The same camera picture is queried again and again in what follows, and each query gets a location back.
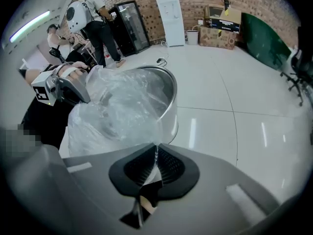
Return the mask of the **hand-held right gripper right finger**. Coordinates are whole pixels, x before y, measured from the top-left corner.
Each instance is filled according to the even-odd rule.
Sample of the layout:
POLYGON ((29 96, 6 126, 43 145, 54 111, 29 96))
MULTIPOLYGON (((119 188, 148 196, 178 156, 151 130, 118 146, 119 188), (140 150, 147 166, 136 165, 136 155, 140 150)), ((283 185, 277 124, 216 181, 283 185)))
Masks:
POLYGON ((200 177, 182 198, 161 201, 144 224, 151 235, 263 235, 278 208, 276 198, 233 164, 164 145, 196 163, 200 177))

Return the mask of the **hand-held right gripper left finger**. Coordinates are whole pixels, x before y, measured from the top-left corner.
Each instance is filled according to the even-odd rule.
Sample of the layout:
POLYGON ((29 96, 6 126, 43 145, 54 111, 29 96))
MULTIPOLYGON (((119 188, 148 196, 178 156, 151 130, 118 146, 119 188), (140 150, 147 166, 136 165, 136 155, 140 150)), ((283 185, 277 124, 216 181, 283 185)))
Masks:
POLYGON ((142 226, 149 216, 140 203, 140 194, 155 162, 154 144, 118 151, 65 158, 65 165, 79 189, 112 218, 119 235, 144 235, 142 226))

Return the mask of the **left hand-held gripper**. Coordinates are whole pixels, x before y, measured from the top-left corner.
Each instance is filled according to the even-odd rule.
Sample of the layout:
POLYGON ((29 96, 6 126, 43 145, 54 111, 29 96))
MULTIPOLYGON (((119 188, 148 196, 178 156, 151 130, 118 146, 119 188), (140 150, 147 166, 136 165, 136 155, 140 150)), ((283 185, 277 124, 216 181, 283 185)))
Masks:
POLYGON ((79 70, 82 75, 74 80, 69 80, 69 75, 76 72, 77 69, 67 69, 60 76, 53 70, 42 72, 31 83, 36 99, 49 106, 54 106, 56 101, 71 105, 90 102, 90 96, 86 89, 88 73, 83 69, 79 70))

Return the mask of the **person's left hand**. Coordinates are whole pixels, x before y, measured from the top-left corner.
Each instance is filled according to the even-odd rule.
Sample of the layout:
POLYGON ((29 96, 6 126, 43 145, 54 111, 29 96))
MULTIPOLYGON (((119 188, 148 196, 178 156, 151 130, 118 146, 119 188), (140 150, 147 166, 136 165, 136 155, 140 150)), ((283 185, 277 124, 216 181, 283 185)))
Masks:
POLYGON ((62 78, 66 78, 70 81, 77 80, 81 75, 83 75, 82 70, 87 70, 88 66, 83 62, 74 62, 63 64, 58 70, 57 75, 62 78))

